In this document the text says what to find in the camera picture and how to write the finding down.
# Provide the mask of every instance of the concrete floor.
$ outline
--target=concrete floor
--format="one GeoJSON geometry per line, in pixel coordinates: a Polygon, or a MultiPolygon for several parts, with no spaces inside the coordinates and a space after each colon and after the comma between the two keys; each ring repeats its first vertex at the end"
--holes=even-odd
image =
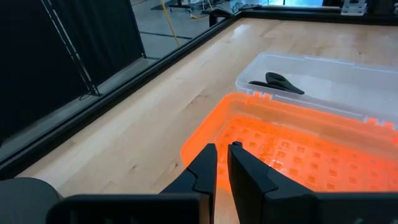
{"type": "MultiPolygon", "coordinates": [[[[234,0],[218,4],[217,7],[231,11],[237,2],[244,4],[283,5],[284,0],[234,0]]],[[[99,90],[102,93],[112,90],[123,81],[132,78],[143,68],[146,68],[177,48],[177,44],[171,36],[172,33],[165,19],[164,12],[162,10],[151,10],[152,7],[160,4],[160,0],[131,0],[131,4],[148,58],[139,59],[100,85],[99,90]]],[[[322,0],[285,0],[285,5],[320,6],[321,4],[322,0]]],[[[193,14],[200,16],[200,11],[201,10],[198,9],[194,10],[193,14]]],[[[169,11],[169,15],[176,35],[181,37],[178,38],[180,44],[189,41],[189,39],[201,34],[209,28],[207,18],[191,19],[186,9],[174,9],[173,12],[169,11]]],[[[54,111],[52,114],[49,114],[25,128],[17,135],[6,139],[0,146],[0,160],[4,156],[25,146],[42,133],[50,131],[56,125],[77,113],[89,103],[94,102],[96,99],[97,97],[95,96],[86,97],[84,100],[75,99],[64,107],[54,111]]]]}

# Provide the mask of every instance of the light wood surface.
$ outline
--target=light wood surface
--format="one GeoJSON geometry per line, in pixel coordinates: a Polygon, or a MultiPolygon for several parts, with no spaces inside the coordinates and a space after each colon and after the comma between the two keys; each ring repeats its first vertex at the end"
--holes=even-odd
{"type": "MultiPolygon", "coordinates": [[[[19,176],[62,195],[157,193],[183,165],[180,147],[263,51],[398,65],[398,28],[240,19],[19,176]]],[[[237,223],[218,190],[216,223],[237,223]]]]}

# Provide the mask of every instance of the orange plastic bin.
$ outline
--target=orange plastic bin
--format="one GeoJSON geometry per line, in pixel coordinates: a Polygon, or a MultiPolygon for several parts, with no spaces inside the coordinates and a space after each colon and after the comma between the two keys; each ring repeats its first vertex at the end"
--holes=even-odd
{"type": "Polygon", "coordinates": [[[275,170],[316,192],[398,191],[398,131],[272,100],[225,96],[186,141],[185,166],[208,143],[218,150],[217,187],[231,191],[227,148],[233,141],[275,170]]]}

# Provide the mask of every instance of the clear plastic bin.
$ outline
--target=clear plastic bin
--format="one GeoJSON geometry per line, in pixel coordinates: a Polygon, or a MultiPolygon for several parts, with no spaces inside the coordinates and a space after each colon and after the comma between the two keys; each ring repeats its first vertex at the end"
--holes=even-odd
{"type": "Polygon", "coordinates": [[[218,151],[217,186],[229,190],[228,144],[243,148],[316,192],[398,191],[398,131],[379,124],[272,100],[232,93],[185,142],[185,166],[208,144],[218,151]]]}
{"type": "Polygon", "coordinates": [[[371,117],[378,123],[398,124],[398,68],[394,67],[261,53],[239,75],[236,87],[240,92],[268,93],[278,101],[361,121],[371,117]],[[249,84],[250,81],[265,82],[267,72],[283,75],[305,94],[249,84]]]}

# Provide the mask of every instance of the wooden tabletop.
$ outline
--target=wooden tabletop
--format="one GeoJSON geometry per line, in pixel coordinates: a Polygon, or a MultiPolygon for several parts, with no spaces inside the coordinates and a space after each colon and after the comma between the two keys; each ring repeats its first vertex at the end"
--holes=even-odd
{"type": "MultiPolygon", "coordinates": [[[[398,65],[398,27],[243,18],[22,172],[64,197],[157,193],[184,167],[180,147],[258,53],[398,65]]],[[[237,223],[217,191],[216,222],[237,223]]]]}

